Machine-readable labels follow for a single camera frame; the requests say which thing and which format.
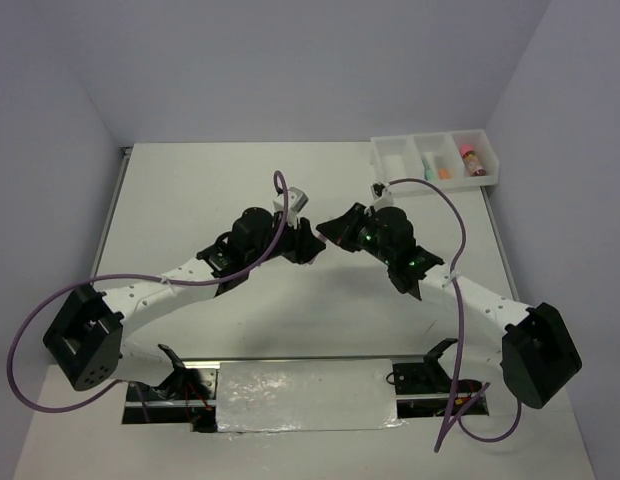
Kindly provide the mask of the green highlighter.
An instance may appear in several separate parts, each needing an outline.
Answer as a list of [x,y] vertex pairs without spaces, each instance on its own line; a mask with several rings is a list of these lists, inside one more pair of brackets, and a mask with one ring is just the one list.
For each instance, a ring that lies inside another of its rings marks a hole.
[[424,178],[428,182],[434,182],[437,179],[437,176],[432,168],[429,153],[422,153],[421,160],[424,168]]

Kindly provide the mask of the orange highlighter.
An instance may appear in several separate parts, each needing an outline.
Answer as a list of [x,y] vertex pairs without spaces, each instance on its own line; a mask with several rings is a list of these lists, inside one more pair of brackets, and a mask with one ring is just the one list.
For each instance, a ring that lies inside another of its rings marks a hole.
[[442,162],[437,163],[437,174],[440,180],[451,180],[453,178],[451,170]]

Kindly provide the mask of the pink-capped clear tube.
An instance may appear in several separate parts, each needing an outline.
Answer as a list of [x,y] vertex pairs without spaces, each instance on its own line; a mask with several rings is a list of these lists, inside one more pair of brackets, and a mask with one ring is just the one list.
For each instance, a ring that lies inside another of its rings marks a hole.
[[466,171],[471,177],[483,177],[488,174],[482,161],[479,159],[476,150],[470,144],[463,144],[459,148],[459,152]]

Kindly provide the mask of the purple highlighter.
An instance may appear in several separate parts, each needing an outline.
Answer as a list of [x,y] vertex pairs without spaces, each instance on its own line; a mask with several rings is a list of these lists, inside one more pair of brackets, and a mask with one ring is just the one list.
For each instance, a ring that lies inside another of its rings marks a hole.
[[319,245],[317,245],[313,250],[313,255],[309,259],[308,264],[312,265],[317,260],[318,256],[321,253],[323,253],[325,250],[326,250],[326,244],[324,242],[321,242]]

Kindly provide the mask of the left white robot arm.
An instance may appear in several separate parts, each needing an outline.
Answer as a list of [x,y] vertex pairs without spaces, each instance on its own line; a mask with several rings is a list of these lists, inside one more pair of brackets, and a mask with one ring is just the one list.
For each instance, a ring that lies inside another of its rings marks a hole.
[[46,331],[43,343],[76,391],[106,379],[138,381],[165,399],[179,396],[188,369],[164,344],[138,347],[130,336],[142,327],[193,303],[212,300],[245,282],[253,263],[283,257],[311,263],[325,243],[308,219],[284,222],[279,212],[245,210],[230,231],[158,281],[140,281],[99,291],[74,288]]

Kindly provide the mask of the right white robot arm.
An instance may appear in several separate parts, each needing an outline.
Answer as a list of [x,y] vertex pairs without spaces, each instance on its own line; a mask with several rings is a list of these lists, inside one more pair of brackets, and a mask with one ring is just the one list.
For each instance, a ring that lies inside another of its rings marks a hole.
[[444,260],[417,244],[402,209],[373,211],[356,203],[345,214],[320,223],[317,230],[339,248],[364,251],[383,263],[401,294],[455,310],[458,286],[465,322],[478,324],[500,344],[504,383],[524,405],[543,408],[581,370],[581,358],[555,307],[508,299],[454,273]]

